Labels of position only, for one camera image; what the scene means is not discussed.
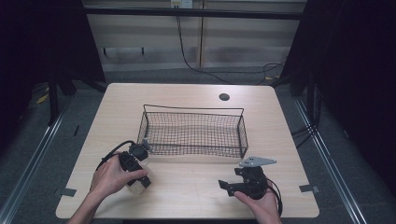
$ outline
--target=round hole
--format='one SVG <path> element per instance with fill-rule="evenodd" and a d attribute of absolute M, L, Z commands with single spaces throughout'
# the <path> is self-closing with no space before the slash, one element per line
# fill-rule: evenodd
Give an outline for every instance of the round hole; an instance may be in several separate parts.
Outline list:
<path fill-rule="evenodd" d="M 220 98 L 220 100 L 222 100 L 222 101 L 228 101 L 228 100 L 230 100 L 230 95 L 227 94 L 227 93 L 222 93 L 222 94 L 219 96 L 219 98 Z"/>

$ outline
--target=gray carpet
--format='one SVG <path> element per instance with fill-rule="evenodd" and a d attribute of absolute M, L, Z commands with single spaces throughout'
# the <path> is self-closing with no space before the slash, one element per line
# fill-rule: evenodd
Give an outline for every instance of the gray carpet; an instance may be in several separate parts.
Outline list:
<path fill-rule="evenodd" d="M 244 68 L 214 68 L 211 71 L 241 71 Z M 248 68 L 260 71 L 260 67 Z M 263 73 L 257 74 L 216 74 L 233 84 L 254 85 L 264 80 Z M 189 69 L 153 70 L 132 73 L 106 74 L 110 82 L 140 83 L 200 83 L 224 84 L 224 82 L 206 74 L 197 74 Z M 263 85 L 273 79 L 265 79 Z M 53 193 L 64 188 L 68 181 L 78 153 L 91 127 L 103 94 L 77 83 L 78 91 L 64 114 L 63 122 L 53 139 L 49 150 L 41 163 L 34 180 L 21 202 L 12 223 L 64 223 L 55 216 L 60 198 Z M 290 96 L 287 85 L 276 88 L 276 94 L 282 106 L 290 131 L 304 127 L 303 120 Z M 21 120 L 18 134 L 0 159 L 1 191 L 0 203 L 3 204 L 23 172 L 23 164 L 30 160 L 47 129 L 49 105 L 45 102 L 36 105 L 34 95 L 26 115 Z M 343 129 L 335 117 L 322 108 L 319 131 L 327 144 L 346 183 L 360 204 L 368 223 L 394 223 L 396 221 L 396 201 L 388 192 L 381 179 L 361 157 L 356 146 L 344 137 Z M 304 137 L 295 139 L 296 145 Z M 318 186 L 320 192 L 315 195 L 320 214 L 316 218 L 282 218 L 283 223 L 353 223 L 339 193 L 337 192 L 321 157 L 311 140 L 298 148 L 309 182 Z M 95 220 L 94 223 L 122 223 L 121 220 Z M 131 223 L 148 223 L 135 221 Z"/>

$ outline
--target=table top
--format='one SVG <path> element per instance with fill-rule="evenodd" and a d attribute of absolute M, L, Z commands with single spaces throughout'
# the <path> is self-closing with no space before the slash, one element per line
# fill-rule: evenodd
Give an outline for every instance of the table top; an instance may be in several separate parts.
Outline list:
<path fill-rule="evenodd" d="M 219 96 L 227 93 L 228 101 Z M 201 108 L 244 108 L 248 156 L 276 160 L 264 173 L 279 187 L 282 217 L 316 217 L 312 192 L 301 193 L 308 180 L 293 143 L 276 93 L 271 87 L 126 84 L 107 88 L 91 129 L 67 184 L 74 197 L 63 196 L 57 217 L 69 218 L 89 192 L 93 172 L 111 149 L 126 140 L 137 140 L 143 105 Z M 220 156 L 151 156 L 142 163 L 152 184 L 139 182 L 107 197 L 95 215 L 105 218 L 254 218 L 250 210 L 219 187 L 219 179 L 241 183 L 234 173 L 240 159 Z"/>

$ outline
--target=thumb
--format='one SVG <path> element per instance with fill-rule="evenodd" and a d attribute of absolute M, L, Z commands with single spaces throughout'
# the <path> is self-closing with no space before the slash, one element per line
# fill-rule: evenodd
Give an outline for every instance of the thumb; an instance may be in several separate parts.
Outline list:
<path fill-rule="evenodd" d="M 128 180 L 132 180 L 132 179 L 138 179 L 138 178 L 146 176 L 148 174 L 149 174 L 149 172 L 146 170 L 136 170 L 133 172 L 126 172 L 125 176 Z"/>
<path fill-rule="evenodd" d="M 251 199 L 250 199 L 246 194 L 244 194 L 243 192 L 236 191 L 236 192 L 233 194 L 233 196 L 234 196 L 235 198 L 237 198 L 241 203 L 244 203 L 245 205 L 250 206 L 250 204 L 251 204 Z"/>

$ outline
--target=black wire basket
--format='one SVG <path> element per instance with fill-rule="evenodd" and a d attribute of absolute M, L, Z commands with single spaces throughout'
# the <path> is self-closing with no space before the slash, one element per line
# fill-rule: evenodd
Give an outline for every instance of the black wire basket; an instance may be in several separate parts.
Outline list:
<path fill-rule="evenodd" d="M 137 142 L 140 144 L 147 138 L 154 155 L 199 154 L 243 158 L 248 150 L 243 108 L 143 107 Z M 240 114 L 207 113 L 231 110 Z"/>

